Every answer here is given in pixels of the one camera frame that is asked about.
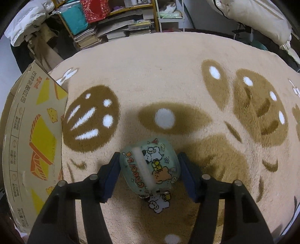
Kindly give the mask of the stack of books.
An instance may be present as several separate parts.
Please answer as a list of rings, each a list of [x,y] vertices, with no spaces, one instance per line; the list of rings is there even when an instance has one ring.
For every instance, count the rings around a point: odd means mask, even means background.
[[[89,48],[102,42],[102,39],[97,36],[98,28],[96,25],[76,35],[73,40],[80,50]]]

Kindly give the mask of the green cartoon earbuds case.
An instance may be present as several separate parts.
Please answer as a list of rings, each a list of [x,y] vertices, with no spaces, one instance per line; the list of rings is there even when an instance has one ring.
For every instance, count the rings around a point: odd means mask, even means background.
[[[170,207],[170,190],[181,175],[178,157],[169,141],[151,138],[126,146],[119,158],[129,188],[160,214]]]

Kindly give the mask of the teal bag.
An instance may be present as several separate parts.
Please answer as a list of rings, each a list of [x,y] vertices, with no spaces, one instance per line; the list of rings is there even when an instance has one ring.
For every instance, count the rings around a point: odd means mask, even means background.
[[[89,24],[82,10],[80,1],[66,1],[59,10],[60,16],[63,18],[72,35],[77,35],[87,30]]]

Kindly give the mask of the white rolling cart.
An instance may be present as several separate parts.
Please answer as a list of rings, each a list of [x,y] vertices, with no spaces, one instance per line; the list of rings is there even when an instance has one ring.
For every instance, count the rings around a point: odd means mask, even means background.
[[[182,25],[185,32],[185,1],[154,1],[159,32],[163,32],[163,23],[177,23]]]

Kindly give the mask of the beige hanging trench coat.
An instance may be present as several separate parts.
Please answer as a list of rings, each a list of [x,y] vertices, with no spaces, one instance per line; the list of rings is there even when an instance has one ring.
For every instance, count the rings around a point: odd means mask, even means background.
[[[57,35],[43,23],[37,32],[31,34],[28,48],[34,60],[47,72],[59,65],[63,58],[57,53]]]

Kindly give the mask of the brown cardboard box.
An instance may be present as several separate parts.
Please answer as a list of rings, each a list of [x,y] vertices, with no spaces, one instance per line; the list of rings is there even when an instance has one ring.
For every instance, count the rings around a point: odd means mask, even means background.
[[[61,140],[68,94],[32,62],[10,96],[2,154],[4,187],[16,226],[30,233],[63,178]]]

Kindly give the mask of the white puffer jacket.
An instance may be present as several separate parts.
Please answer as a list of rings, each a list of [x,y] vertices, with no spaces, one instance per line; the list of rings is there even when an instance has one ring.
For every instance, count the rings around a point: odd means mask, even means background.
[[[13,18],[4,35],[10,40],[12,46],[20,46],[27,37],[40,29],[53,10],[52,1],[29,1]]]

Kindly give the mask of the wooden bookshelf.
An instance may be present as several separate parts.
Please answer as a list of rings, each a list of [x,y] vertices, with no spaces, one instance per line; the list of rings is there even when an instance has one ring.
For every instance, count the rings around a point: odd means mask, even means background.
[[[72,35],[63,18],[60,16],[61,11],[59,8],[65,3],[66,1],[54,4],[56,9],[51,12],[51,15],[56,14],[61,18],[64,27],[73,40],[76,35]],[[101,43],[132,35],[153,33],[159,30],[154,1],[124,1],[123,3],[120,1],[109,1],[109,6],[111,10],[109,15],[104,20],[88,24],[87,28],[89,29],[94,25],[97,26],[97,36],[102,39]]]

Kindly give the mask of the red patterned gift bag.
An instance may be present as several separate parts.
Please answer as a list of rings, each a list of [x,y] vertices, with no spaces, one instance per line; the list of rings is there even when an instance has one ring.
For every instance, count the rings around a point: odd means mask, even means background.
[[[109,0],[80,1],[87,23],[104,20],[110,13]]]

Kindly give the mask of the beige floral patterned rug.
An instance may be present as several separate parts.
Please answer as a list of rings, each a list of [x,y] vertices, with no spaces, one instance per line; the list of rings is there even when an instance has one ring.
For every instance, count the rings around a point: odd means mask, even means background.
[[[51,76],[67,92],[62,171],[82,181],[143,142],[159,186],[142,200],[121,176],[101,209],[113,243],[187,243],[198,205],[163,139],[219,181],[241,180],[273,238],[299,207],[299,73],[278,55],[195,32],[121,38],[82,50]]]

